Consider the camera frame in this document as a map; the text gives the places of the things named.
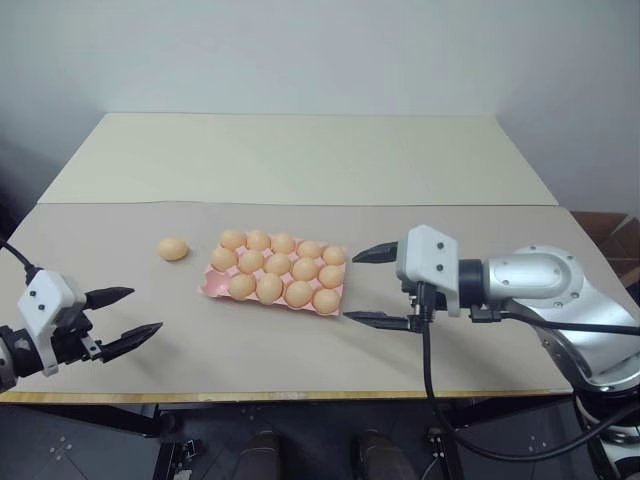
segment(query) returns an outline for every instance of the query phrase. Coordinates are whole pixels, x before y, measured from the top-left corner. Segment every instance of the floor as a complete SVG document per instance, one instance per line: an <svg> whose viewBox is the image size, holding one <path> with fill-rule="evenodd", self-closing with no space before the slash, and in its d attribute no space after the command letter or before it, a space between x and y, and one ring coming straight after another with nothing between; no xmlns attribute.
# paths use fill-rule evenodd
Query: floor
<svg viewBox="0 0 640 480"><path fill-rule="evenodd" d="M182 428L163 439L65 420L16 406L0 407L0 480L151 479L161 441L199 439L203 451L186 465L191 480L230 479L244 443L255 433L282 435L287 479L351 479L349 445L365 429L388 433L421 474L431 462L425 430L434 425L422 401L224 404L180 413ZM499 451L527 453L578 433L570 404L520 413L471 427L468 439ZM460 450L465 478L595 479L580 448L535 464L493 462ZM429 480L443 478L439 466Z"/></svg>

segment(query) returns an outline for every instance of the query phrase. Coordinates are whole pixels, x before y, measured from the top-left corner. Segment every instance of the pink egg tray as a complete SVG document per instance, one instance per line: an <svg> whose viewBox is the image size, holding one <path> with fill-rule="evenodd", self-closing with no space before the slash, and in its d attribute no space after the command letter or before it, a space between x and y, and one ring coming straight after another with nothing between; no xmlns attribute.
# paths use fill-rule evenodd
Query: pink egg tray
<svg viewBox="0 0 640 480"><path fill-rule="evenodd" d="M269 238L271 240L273 240L274 235L268 235ZM304 241L304 239L302 238L296 238L293 237L293 240L295 242L295 249L292 253L288 254L287 256L289 257L289 260L291 261L291 265L293 266L293 264L295 264L296 260L298 260L300 257L300 255L298 255L297 251L298 251L298 246L300 245L300 243L302 243ZM328 243L323 243L323 242L316 242L324 251L324 249L329 246ZM345 257L346 257L346 249L342 248L342 250L345 253ZM242 255L247 252L248 249L245 246L240 246L238 248L235 249L236 255L238 256L238 259L240 259L242 257ZM266 262L266 260L272 256L274 254L274 252L270 249L267 248L265 249L263 252L263 256L264 256L264 261ZM320 255L319 258L315 258L314 259L314 263L318 266L318 272L327 265L327 263L323 260L322 255ZM342 265L339 266L339 268L341 269L341 271L344 273L346 270L346 262L343 263ZM229 297L231 298L231 295L229 294L229 282L230 280L237 274L241 273L240 270L238 269L237 265L234 265L230 268L228 268L227 270L225 270L224 272L219 272L218 270L214 269L211 264L207 265L206 270L205 270L205 284L201 287L198 288L198 292L208 296L208 297ZM259 281L264 275L266 275L266 272L260 268L259 270L256 270L255 272L252 273L252 275L255 277L256 282ZM282 279L283 283L284 283L284 289L282 292L282 295L273 302L273 305L284 305L287 308L290 308L292 310L308 310L311 312L316 313L317 315L322 315L322 316L337 316L340 313L340 306L338 306L338 308L336 310L334 310L333 312L329 312L329 313L321 313L319 312L314 306L313 306L313 302L309 301L309 303L307 303L306 305L303 305L302 307L299 308L294 308L292 306L290 306L289 304L287 304L287 302L284 300L284 293L286 291L287 286L293 282L295 279L293 278L293 276L291 275L291 272L287 272L283 275L280 275L280 278ZM318 278L313 278L312 280L309 280L308 283L311 285L311 287L313 288L313 291L317 291L319 289L323 289L325 288L320 281L318 280ZM333 288L332 290L335 290L338 295L340 296L340 303L342 303L342 292L344 289L344 283L342 285L339 285L335 288ZM257 295L255 294L255 292L251 293L250 295L248 295L245 300L251 300L251 301L255 301L255 302L259 302Z"/></svg>

